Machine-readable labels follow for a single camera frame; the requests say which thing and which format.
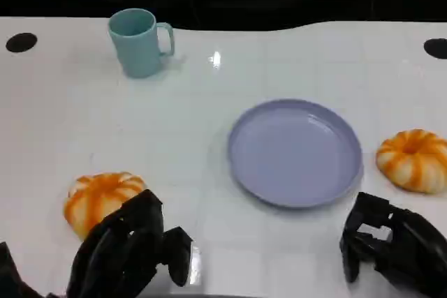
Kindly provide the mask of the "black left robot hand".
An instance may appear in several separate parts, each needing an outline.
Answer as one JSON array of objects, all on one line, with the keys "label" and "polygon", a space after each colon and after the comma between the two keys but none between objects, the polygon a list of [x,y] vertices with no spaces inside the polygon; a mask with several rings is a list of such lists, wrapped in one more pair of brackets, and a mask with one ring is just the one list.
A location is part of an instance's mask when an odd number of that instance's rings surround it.
[{"label": "black left robot hand", "polygon": [[149,190],[127,200],[95,225],[78,249],[67,297],[137,297],[168,267],[173,283],[186,285],[192,238],[180,227],[163,228],[161,201]]}]

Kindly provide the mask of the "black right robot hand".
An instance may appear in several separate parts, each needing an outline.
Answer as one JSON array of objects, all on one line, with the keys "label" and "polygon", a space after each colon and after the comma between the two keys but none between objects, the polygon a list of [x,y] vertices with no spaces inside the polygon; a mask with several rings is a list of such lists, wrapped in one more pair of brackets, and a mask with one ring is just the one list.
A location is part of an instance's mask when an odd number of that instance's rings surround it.
[{"label": "black right robot hand", "polygon": [[372,262],[393,286],[446,296],[446,238],[416,212],[359,192],[339,247],[347,283],[357,280],[361,262]]}]

